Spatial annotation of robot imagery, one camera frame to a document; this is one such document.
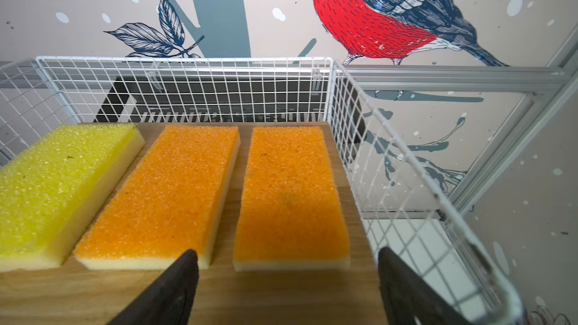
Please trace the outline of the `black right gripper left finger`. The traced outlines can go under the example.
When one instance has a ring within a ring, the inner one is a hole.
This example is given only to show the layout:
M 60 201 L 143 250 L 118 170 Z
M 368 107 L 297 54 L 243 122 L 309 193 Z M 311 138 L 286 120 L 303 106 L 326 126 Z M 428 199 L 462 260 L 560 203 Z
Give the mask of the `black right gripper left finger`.
M 185 251 L 110 324 L 187 324 L 199 283 L 197 253 Z

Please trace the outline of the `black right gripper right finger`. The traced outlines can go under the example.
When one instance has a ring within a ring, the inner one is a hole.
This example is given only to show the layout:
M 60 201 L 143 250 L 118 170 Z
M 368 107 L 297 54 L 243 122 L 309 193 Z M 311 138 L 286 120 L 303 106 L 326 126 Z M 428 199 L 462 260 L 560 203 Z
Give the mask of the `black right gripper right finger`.
M 379 251 L 378 274 L 388 323 L 469 323 L 389 247 Z

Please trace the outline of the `orange sponge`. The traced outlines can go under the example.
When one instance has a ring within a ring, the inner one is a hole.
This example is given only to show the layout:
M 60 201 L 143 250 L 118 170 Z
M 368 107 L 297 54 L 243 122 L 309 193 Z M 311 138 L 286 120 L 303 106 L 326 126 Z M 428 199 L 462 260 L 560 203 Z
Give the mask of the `orange sponge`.
M 240 148 L 236 126 L 167 126 L 78 242 L 88 269 L 208 269 Z
M 236 227 L 237 272 L 347 269 L 350 242 L 318 126 L 257 127 Z

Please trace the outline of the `yellow sponge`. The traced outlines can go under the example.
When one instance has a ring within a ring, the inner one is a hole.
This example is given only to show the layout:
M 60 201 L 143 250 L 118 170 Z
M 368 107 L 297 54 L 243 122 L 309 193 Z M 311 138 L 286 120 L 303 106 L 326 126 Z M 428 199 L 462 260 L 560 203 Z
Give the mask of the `yellow sponge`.
M 60 267 L 145 144 L 134 124 L 65 125 L 1 168 L 1 271 Z

